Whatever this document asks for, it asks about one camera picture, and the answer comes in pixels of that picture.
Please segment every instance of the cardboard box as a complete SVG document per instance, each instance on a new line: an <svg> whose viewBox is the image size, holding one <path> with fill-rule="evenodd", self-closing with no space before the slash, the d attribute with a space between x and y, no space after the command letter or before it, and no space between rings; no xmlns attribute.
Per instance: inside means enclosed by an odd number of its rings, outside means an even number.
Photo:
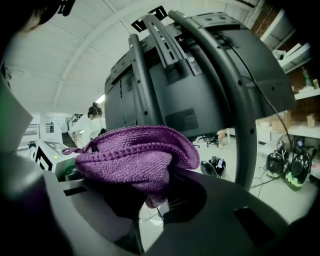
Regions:
<svg viewBox="0 0 320 256"><path fill-rule="evenodd" d="M316 120L315 120L315 115L314 114L310 114L306 116L306 121L308 124L308 128L313 128L316 126Z"/></svg>
<svg viewBox="0 0 320 256"><path fill-rule="evenodd" d="M265 128L265 129L268 128L268 127L270 127L271 125L272 125L272 123L271 123L270 120L260 123L260 127L261 127L261 128Z"/></svg>
<svg viewBox="0 0 320 256"><path fill-rule="evenodd" d="M257 126L260 126L261 123L269 122L269 121L270 121L269 117L265 117L265 118L257 119L255 123Z"/></svg>
<svg viewBox="0 0 320 256"><path fill-rule="evenodd" d="M282 118L285 126L287 129L289 129L292 125L292 113L290 110L285 111L283 113L280 113L280 117ZM271 124L272 124L272 130L275 132L285 132L285 128L277 115L270 116Z"/></svg>

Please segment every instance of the chair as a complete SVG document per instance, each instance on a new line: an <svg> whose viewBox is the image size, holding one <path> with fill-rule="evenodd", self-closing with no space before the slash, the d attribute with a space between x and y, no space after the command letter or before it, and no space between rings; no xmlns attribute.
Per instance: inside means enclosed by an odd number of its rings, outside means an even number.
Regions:
<svg viewBox="0 0 320 256"><path fill-rule="evenodd" d="M191 137L191 138L188 138L189 141L191 141L191 143L193 144L193 142L195 142L197 140L197 137Z"/></svg>

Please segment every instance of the railing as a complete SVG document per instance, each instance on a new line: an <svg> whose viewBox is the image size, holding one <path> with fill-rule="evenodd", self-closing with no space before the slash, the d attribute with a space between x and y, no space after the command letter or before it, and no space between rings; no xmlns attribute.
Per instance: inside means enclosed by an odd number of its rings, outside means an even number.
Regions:
<svg viewBox="0 0 320 256"><path fill-rule="evenodd" d="M53 134L55 132L55 126L53 123L46 123L45 124L45 133L46 134Z"/></svg>
<svg viewBox="0 0 320 256"><path fill-rule="evenodd" d="M29 124L28 128L24 132L24 136L36 135L36 134L38 134L38 125L37 124Z"/></svg>
<svg viewBox="0 0 320 256"><path fill-rule="evenodd" d="M78 148L82 148L84 146L83 142L81 141L81 139L79 139L75 132L72 133L71 139L74 141Z"/></svg>
<svg viewBox="0 0 320 256"><path fill-rule="evenodd" d="M74 114L71 119L68 121L68 131L74 124L83 116L83 114Z"/></svg>

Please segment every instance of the ceiling light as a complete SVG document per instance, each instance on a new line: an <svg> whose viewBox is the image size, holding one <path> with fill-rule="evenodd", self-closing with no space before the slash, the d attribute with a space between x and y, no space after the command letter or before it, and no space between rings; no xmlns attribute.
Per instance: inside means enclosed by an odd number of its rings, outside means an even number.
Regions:
<svg viewBox="0 0 320 256"><path fill-rule="evenodd" d="M100 104L101 102L103 102L105 100L105 95L102 95L100 98L98 98L95 102Z"/></svg>

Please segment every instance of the black monitor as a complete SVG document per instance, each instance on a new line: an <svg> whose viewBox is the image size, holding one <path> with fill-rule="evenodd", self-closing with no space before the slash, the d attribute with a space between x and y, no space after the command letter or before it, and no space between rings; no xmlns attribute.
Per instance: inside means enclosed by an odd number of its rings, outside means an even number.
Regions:
<svg viewBox="0 0 320 256"><path fill-rule="evenodd" d="M234 127L235 182L249 190L255 120L274 114L265 98L278 112L295 107L289 79L267 46L225 13L172 10L169 17L175 23L164 26L148 14L142 21L150 35L129 36L129 52L105 83L106 130L165 125L194 138Z"/></svg>
<svg viewBox="0 0 320 256"><path fill-rule="evenodd" d="M272 52L247 27L220 12L200 14L192 19L210 32L242 76L255 80L277 111L295 107L288 77ZM187 138L235 126L223 82L202 47L176 22L166 26L165 30L185 54L173 64L164 66L152 32L140 42L163 124ZM152 124L143 119L146 111L135 94L137 80L133 61L128 51L114 65L106 80L108 131L136 124ZM248 79L243 81L252 103L254 119L273 115L273 110L255 85Z"/></svg>

